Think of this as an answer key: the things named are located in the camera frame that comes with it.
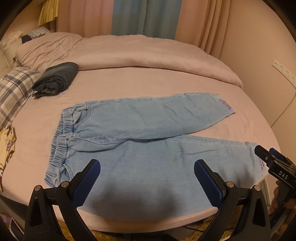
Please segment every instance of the electrical socket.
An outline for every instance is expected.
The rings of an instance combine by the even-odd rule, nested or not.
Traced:
[[[292,73],[287,70],[280,62],[278,62],[276,59],[273,61],[272,66],[276,68],[283,76],[286,77],[287,80],[290,81],[290,83],[294,86],[296,89],[296,79],[292,75]]]

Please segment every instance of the beige wall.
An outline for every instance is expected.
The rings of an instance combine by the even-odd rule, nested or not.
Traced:
[[[40,0],[32,1],[12,22],[6,31],[4,38],[15,31],[22,31],[24,34],[38,27],[39,15],[41,12]]]
[[[231,0],[220,60],[238,74],[281,152],[296,162],[296,90],[271,66],[274,59],[296,76],[296,43],[284,23],[262,0]],[[275,178],[269,176],[267,185],[273,198]]]

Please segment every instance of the metal screw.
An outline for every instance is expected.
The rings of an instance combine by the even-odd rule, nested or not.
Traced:
[[[62,184],[61,184],[61,186],[62,186],[63,188],[67,187],[68,185],[69,185],[69,182],[68,182],[68,181],[64,181],[64,182],[62,182]]]
[[[34,187],[34,190],[35,191],[39,191],[41,189],[41,186],[40,185],[37,185],[36,187]]]
[[[255,185],[254,188],[255,188],[255,190],[257,190],[257,191],[260,191],[260,190],[261,190],[261,187],[258,186],[258,185]]]
[[[234,187],[234,183],[233,182],[227,182],[226,185],[230,188],[233,188]]]

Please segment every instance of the textured blue pad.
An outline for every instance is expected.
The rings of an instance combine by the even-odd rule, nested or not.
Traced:
[[[269,149],[269,152],[271,153],[271,154],[273,154],[277,159],[279,159],[279,160],[281,160],[281,161],[285,161],[285,157],[281,154],[281,153],[279,153],[276,149],[274,149],[274,148],[270,148]]]
[[[72,205],[74,208],[81,207],[84,204],[87,196],[89,195],[89,192],[91,191],[94,183],[100,175],[100,172],[100,162],[98,160],[95,160],[95,162],[87,170],[87,172],[73,191]]]
[[[222,191],[199,160],[194,163],[194,174],[200,182],[211,205],[220,208],[223,203]]]

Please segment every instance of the yellow shirt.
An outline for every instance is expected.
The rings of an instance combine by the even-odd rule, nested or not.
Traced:
[[[12,125],[0,131],[0,191],[3,192],[2,176],[4,169],[15,151],[15,129]]]

